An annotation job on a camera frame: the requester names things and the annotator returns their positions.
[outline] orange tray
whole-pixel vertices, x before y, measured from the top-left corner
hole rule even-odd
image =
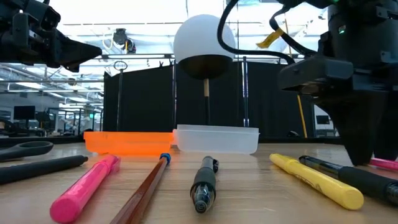
[[[160,155],[169,152],[173,133],[85,132],[86,148],[99,154]]]

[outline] black backdrop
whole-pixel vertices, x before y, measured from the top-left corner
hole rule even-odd
[[[173,130],[173,66],[123,74],[121,131]],[[119,75],[104,77],[104,131],[116,131]]]
[[[177,124],[205,125],[205,97],[202,80],[176,70]],[[229,70],[210,80],[210,125],[243,126],[242,63],[234,62]]]
[[[280,90],[277,75],[285,65],[248,62],[249,126],[260,138],[285,138],[289,131],[304,137],[296,92]],[[314,137],[313,105],[301,97],[309,138]]]

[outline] wooden tabletop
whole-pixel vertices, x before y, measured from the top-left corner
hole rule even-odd
[[[306,154],[346,166],[351,164],[343,147],[325,144],[261,144],[250,156],[210,153],[220,161],[217,198],[212,208],[200,215],[193,208],[189,190],[207,154],[172,150],[172,163],[166,168],[142,222],[384,224],[398,220],[396,208],[369,197],[365,197],[361,210],[345,210],[273,165],[269,160],[273,152],[296,158]],[[101,156],[87,152],[84,144],[62,144],[44,156],[0,163],[9,166],[77,154],[89,155],[90,159],[82,167],[0,186],[0,223],[53,223],[49,215],[51,203]],[[104,180],[76,223],[109,223],[157,161],[157,157],[123,157],[120,172]],[[393,171],[364,169],[398,179]]]

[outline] white sphere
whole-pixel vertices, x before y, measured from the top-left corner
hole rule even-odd
[[[234,58],[235,54],[224,50],[217,40],[220,19],[212,15],[198,15],[189,18],[178,29],[174,37],[174,56],[177,63],[199,55],[222,55]],[[235,47],[232,30],[225,25],[223,40]]]

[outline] yellow highlighter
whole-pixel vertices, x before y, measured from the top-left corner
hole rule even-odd
[[[274,153],[269,159],[288,174],[304,181],[344,208],[357,210],[362,207],[364,199],[358,189],[311,169],[294,158]]]

